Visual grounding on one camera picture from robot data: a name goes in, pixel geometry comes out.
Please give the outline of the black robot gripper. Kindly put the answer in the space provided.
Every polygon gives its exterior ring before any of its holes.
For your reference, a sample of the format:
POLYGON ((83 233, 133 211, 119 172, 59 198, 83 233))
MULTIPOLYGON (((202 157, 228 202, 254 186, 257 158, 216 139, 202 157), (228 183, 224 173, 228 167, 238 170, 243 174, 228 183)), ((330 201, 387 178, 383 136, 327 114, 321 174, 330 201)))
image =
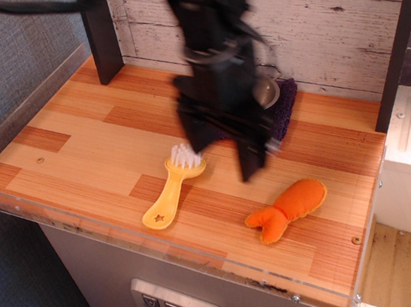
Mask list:
MULTIPOLYGON (((238 38, 227 41, 222 50, 197 51, 184 49, 192 76, 174 78, 180 93, 178 115, 187 140, 196 153, 220 139, 219 130, 202 118, 199 109, 206 107, 231 110, 246 100, 256 84, 253 41, 238 38)), ((267 143, 263 137, 235 137, 242 180, 248 182, 263 168, 266 152, 279 143, 267 143)))

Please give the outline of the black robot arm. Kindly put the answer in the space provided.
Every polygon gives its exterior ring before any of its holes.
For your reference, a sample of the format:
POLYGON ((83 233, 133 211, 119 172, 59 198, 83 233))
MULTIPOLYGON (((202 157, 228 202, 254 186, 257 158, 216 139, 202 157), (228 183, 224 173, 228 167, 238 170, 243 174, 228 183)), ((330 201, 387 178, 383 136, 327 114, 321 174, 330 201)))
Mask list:
POLYGON ((196 152, 223 134, 235 141, 242 180, 263 168, 276 120, 256 98, 261 84, 246 0, 166 0, 183 33, 192 72, 174 78, 177 113, 196 152))

